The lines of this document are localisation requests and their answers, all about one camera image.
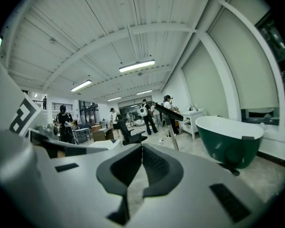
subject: helmet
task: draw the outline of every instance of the helmet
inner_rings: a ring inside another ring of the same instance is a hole
[[[66,106],[65,106],[64,104],[62,104],[62,105],[60,106],[60,112],[65,113],[66,111],[67,111]]]

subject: black rubber pad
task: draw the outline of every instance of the black rubber pad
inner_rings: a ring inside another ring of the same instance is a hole
[[[211,191],[218,198],[224,210],[229,214],[234,223],[250,215],[250,211],[231,193],[224,184],[210,186]]]
[[[77,165],[76,163],[72,163],[72,164],[67,164],[67,165],[55,166],[55,169],[57,170],[57,172],[62,172],[62,171],[67,171],[67,170],[76,168],[78,166],[79,165]]]

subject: chair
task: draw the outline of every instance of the chair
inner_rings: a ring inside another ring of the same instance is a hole
[[[142,133],[146,131],[140,131],[136,135],[131,135],[131,131],[134,129],[128,130],[124,118],[122,115],[117,115],[116,117],[117,123],[119,125],[119,129],[123,134],[123,145],[128,145],[131,143],[141,143],[142,141],[146,140],[148,137],[142,136]]]

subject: metal stand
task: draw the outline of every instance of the metal stand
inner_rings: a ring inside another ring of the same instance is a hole
[[[174,145],[174,149],[179,151],[179,147],[177,145],[177,142],[176,142],[176,139],[174,137],[174,132],[173,132],[173,129],[172,129],[172,126],[171,126],[171,120],[170,120],[170,117],[168,115],[165,116],[165,121],[166,121],[166,124],[168,126],[168,129],[169,129],[169,133],[170,133],[170,136],[172,138],[172,142],[173,142],[173,145]]]

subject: ceiling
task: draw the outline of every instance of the ceiling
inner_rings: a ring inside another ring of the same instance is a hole
[[[207,1],[26,0],[15,10],[2,63],[20,87],[87,101],[162,90]],[[154,66],[119,72],[150,59]]]

